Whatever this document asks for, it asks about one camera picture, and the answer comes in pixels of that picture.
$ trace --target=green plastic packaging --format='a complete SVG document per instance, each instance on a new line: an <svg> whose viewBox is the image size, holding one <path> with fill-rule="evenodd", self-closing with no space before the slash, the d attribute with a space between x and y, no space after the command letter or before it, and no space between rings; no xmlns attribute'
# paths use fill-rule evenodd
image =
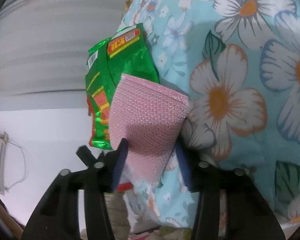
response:
<svg viewBox="0 0 300 240"><path fill-rule="evenodd" d="M85 77L87 103L92 114L90 145L112 150L109 135L109 114L115 89L121 74L126 73L159 83L146 48L143 25L120 30L89 50Z"/></svg>

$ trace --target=white string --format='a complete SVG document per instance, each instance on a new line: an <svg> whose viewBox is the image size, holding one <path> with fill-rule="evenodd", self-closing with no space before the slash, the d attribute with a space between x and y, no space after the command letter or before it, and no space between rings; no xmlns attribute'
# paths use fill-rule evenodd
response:
<svg viewBox="0 0 300 240"><path fill-rule="evenodd" d="M16 184L19 184L21 182L23 182L26 179L26 174L27 174L27 167L26 167L26 157L25 157L25 153L23 152L23 150L25 150L26 152L28 152L26 149L24 149L21 145L19 145L18 143L16 143L13 140L9 140L8 143L11 143L12 145L18 147L21 150L22 156L23 156L23 164L25 167L25 171L23 173L23 177L22 179L16 181L15 183L13 183L11 186L9 187L4 187L4 189L9 193L9 190L12 189L12 187L14 187Z"/></svg>

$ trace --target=orange label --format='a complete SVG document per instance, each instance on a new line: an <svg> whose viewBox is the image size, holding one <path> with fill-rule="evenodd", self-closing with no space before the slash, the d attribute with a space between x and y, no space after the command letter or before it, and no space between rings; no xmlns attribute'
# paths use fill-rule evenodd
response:
<svg viewBox="0 0 300 240"><path fill-rule="evenodd" d="M134 29L124 35L112 40L108 44L108 54L115 52L120 49L124 44L131 41L133 38L140 35L140 29Z"/></svg>

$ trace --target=light blue floral bag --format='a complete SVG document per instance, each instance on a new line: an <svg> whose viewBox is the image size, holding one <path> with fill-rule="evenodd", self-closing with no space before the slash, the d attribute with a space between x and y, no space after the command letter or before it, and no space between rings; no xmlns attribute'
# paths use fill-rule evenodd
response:
<svg viewBox="0 0 300 240"><path fill-rule="evenodd" d="M119 28L139 22L161 84L193 100L187 145L244 169L282 227L300 223L300 1L134 0ZM174 154L157 187L140 182L128 197L159 224L193 226L198 195Z"/></svg>

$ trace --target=pink cloth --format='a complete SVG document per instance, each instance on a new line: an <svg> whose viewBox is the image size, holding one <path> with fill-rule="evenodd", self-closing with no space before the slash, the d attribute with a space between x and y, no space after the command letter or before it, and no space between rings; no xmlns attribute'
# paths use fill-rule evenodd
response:
<svg viewBox="0 0 300 240"><path fill-rule="evenodd" d="M188 97L151 81L123 74L109 117L110 141L116 149L129 143L125 175L134 184L158 184L185 117Z"/></svg>

